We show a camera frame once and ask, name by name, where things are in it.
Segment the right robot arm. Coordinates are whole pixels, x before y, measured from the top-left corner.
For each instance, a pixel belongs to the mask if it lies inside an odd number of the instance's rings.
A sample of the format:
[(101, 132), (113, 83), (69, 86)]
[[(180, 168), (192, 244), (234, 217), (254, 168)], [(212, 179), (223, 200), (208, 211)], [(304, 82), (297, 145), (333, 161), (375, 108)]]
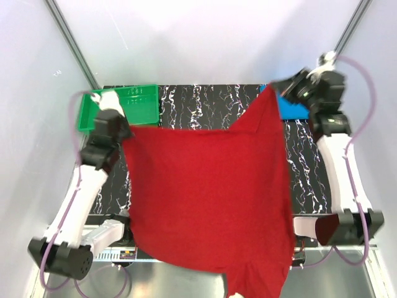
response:
[(331, 191), (331, 212), (318, 217), (296, 216), (282, 230), (283, 242), (295, 246), (304, 237), (323, 246), (367, 245), (385, 222), (366, 196), (355, 160), (352, 130), (341, 111), (345, 76), (335, 70), (320, 74), (302, 69), (273, 81), (272, 88), (292, 104), (309, 111), (309, 126), (323, 158)]

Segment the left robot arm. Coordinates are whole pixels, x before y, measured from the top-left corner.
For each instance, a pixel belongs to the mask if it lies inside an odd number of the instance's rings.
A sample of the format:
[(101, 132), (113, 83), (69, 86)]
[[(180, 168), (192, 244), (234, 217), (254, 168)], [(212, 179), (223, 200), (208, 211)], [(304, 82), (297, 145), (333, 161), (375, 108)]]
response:
[(117, 242), (126, 246), (134, 231), (127, 227), (127, 215), (111, 215), (84, 235), (90, 209), (114, 165), (120, 145), (132, 136), (127, 119), (115, 109), (99, 111), (94, 130), (79, 152), (80, 164), (73, 171), (71, 185), (54, 221), (42, 238), (31, 239), (28, 251), (40, 274), (52, 273), (82, 280), (95, 257)]

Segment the red t shirt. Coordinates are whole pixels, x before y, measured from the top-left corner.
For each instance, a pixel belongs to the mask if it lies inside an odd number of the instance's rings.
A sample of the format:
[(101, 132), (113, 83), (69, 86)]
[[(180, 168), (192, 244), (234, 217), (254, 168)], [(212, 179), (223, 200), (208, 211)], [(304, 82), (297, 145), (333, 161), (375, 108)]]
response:
[(229, 295), (278, 297), (295, 236), (275, 91), (266, 87), (228, 129), (131, 131), (123, 150), (137, 247), (165, 263), (226, 274)]

